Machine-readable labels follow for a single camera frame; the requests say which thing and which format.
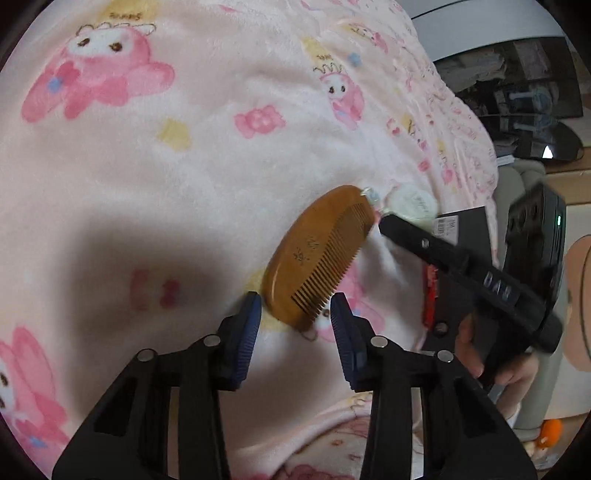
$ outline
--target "white label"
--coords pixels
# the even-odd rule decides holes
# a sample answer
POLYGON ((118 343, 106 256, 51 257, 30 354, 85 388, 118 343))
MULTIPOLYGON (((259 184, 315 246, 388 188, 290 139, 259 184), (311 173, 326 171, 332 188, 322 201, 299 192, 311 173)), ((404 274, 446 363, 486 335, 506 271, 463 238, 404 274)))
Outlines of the white label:
POLYGON ((497 157, 496 166, 502 167, 503 165, 509 165, 513 162, 515 162, 515 157, 513 155, 505 155, 504 157, 497 157))
POLYGON ((459 223, 460 221, 457 215, 436 218, 433 222, 433 235, 452 245, 457 245, 459 223))

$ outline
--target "finger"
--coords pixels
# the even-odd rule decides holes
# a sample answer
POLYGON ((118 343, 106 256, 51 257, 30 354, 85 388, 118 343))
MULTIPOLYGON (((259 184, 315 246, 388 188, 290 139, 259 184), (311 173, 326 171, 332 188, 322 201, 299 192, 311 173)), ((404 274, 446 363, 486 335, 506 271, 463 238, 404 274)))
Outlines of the finger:
POLYGON ((457 338, 461 343, 470 343, 474 338, 474 319, 469 314, 460 322, 457 331, 457 338))
POLYGON ((508 385, 524 378, 534 378, 538 372, 538 358, 524 353, 503 365, 495 377, 497 385, 508 385))
POLYGON ((462 365, 470 372, 475 378, 482 375, 484 371, 484 364, 480 355, 471 343, 463 343, 459 337, 456 338, 456 356, 462 365))
POLYGON ((508 419, 517 411, 519 403, 525 398, 538 371, 535 355, 521 355, 499 372, 495 381, 507 385, 496 402, 496 407, 508 419))

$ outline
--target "wooden comb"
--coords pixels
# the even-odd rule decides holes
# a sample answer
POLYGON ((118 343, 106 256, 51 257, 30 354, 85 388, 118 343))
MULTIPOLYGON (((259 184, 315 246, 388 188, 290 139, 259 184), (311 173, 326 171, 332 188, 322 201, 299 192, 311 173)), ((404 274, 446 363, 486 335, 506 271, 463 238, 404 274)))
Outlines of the wooden comb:
POLYGON ((262 281, 269 312, 302 332, 335 292, 374 225, 374 211, 351 185, 331 190, 296 220, 262 281))

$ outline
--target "fleece blanket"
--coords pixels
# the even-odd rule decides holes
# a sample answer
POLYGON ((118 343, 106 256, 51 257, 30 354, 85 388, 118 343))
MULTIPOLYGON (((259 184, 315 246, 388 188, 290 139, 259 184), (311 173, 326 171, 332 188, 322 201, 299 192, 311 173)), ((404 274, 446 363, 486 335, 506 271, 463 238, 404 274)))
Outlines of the fleece blanket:
MULTIPOLYGON (((47 475, 133 355, 214 332, 332 188, 484 205, 496 243, 492 143, 394 0, 55 0, 0 105, 0 412, 47 475)), ((374 229, 340 290, 412 349, 422 285, 374 229)), ((265 312, 221 405, 234 478, 358 475, 343 436, 371 396, 351 396, 327 311, 305 335, 265 312), (339 460, 312 465, 332 431, 339 460)))

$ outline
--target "screw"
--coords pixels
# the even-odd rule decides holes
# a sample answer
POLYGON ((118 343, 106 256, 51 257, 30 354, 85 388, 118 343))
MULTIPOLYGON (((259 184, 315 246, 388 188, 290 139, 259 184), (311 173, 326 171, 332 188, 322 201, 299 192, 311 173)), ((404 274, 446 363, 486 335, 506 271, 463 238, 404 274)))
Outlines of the screw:
POLYGON ((222 339, 217 335, 209 335, 203 339, 205 346, 218 346, 220 343, 222 343, 222 339))
POLYGON ((371 339, 371 344, 377 348, 384 348, 388 344, 388 339, 382 336, 375 336, 371 339))
POLYGON ((437 352, 437 358, 448 364, 453 361, 453 353, 451 353, 449 350, 439 350, 437 352))
POLYGON ((138 353, 138 360, 140 362, 149 362, 156 356, 156 352, 154 352, 151 348, 146 348, 138 353))
POLYGON ((435 330, 437 335, 443 336, 449 332, 449 325, 445 322, 437 322, 435 327, 433 327, 433 330, 435 330))

